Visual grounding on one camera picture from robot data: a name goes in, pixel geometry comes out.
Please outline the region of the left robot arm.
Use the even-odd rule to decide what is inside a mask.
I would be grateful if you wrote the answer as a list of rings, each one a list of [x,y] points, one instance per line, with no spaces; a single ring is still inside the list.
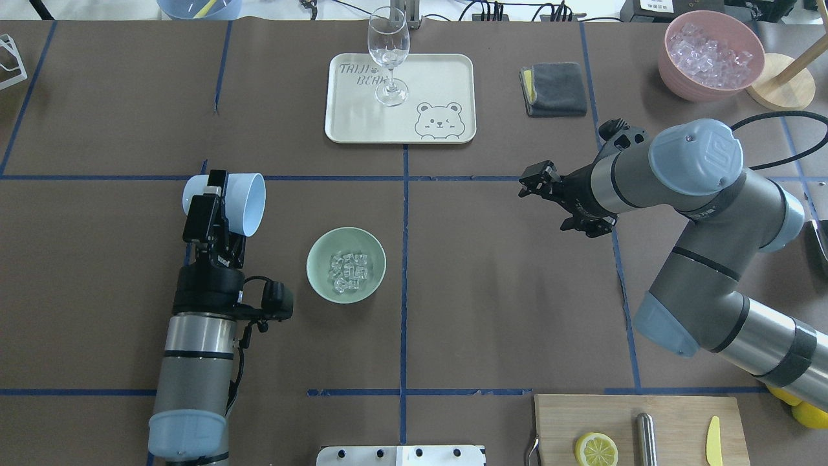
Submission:
[[[168,465],[222,464],[234,368],[235,307],[245,282],[225,214],[230,176],[212,170],[190,199],[183,241],[194,261],[179,271],[164,347],[148,451]]]

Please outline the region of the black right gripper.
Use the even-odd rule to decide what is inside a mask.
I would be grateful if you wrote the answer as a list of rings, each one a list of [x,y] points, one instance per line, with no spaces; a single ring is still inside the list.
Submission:
[[[612,233],[618,216],[600,206],[591,186],[594,166],[589,165],[561,176],[550,160],[526,167],[519,178],[521,189],[518,197],[538,195],[544,199],[555,199],[571,217],[562,222],[560,230],[575,230],[589,238]]]

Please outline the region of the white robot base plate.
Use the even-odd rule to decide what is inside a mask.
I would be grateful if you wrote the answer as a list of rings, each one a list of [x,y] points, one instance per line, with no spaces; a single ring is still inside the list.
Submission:
[[[486,465],[478,445],[329,446],[320,449],[316,465]]]

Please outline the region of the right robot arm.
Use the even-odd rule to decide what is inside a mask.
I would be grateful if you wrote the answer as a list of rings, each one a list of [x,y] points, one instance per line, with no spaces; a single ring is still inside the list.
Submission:
[[[820,410],[827,405],[826,335],[741,294],[737,284],[760,252],[799,235],[801,201],[743,165],[730,126],[701,118],[658,135],[611,119],[592,163],[567,175],[551,161],[530,165],[520,197],[538,195],[569,213],[561,230],[598,237],[630,210],[668,205],[687,219],[644,295],[633,325],[684,358],[718,354],[767,386]]]

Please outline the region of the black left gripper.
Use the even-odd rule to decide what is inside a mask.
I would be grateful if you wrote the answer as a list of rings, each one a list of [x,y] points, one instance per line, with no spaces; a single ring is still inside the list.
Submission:
[[[242,269],[246,237],[230,230],[224,200],[227,188],[228,172],[211,170],[205,194],[190,201],[183,241],[195,245],[198,257],[207,257],[213,265]]]

